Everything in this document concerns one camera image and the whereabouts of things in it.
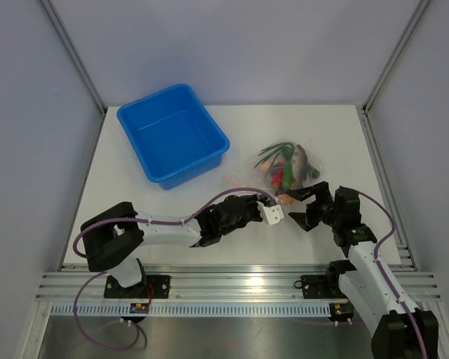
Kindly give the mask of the clear zip top bag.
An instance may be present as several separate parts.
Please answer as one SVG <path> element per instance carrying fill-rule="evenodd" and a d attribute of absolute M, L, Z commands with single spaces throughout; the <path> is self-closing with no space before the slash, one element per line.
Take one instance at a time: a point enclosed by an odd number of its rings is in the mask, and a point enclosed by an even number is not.
<path fill-rule="evenodd" d="M 223 176 L 234 187 L 271 192 L 283 206 L 294 202 L 286 191 L 310 186 L 320 177 L 320 160 L 301 144 L 286 139 L 264 147 Z"/>

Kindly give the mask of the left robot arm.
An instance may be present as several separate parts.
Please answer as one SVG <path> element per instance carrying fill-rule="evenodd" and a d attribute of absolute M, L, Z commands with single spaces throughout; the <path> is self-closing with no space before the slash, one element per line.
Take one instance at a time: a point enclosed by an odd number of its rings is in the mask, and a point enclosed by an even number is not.
<path fill-rule="evenodd" d="M 86 259 L 89 271 L 105 273 L 112 289 L 137 298 L 149 283 L 140 259 L 132 253 L 145 245 L 205 248 L 251 222 L 277 224 L 281 208 L 267 192 L 232 188 L 217 194 L 187 217 L 138 215 L 130 202 L 121 202 L 86 221 L 74 240 L 74 253 Z"/>

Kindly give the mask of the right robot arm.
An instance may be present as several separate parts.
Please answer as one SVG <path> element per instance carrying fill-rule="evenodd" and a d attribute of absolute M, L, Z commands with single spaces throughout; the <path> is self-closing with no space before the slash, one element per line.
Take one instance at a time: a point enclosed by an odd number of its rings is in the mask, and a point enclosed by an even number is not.
<path fill-rule="evenodd" d="M 305 212 L 290 217 L 306 232 L 319 224 L 331 228 L 344 259 L 329 263 L 326 291 L 344 295 L 358 311 L 371 335 L 374 358 L 437 358 L 439 321 L 406 293 L 379 250 L 385 243 L 362 221 L 364 192 L 327 182 L 288 190 L 297 201 L 312 197 Z"/>

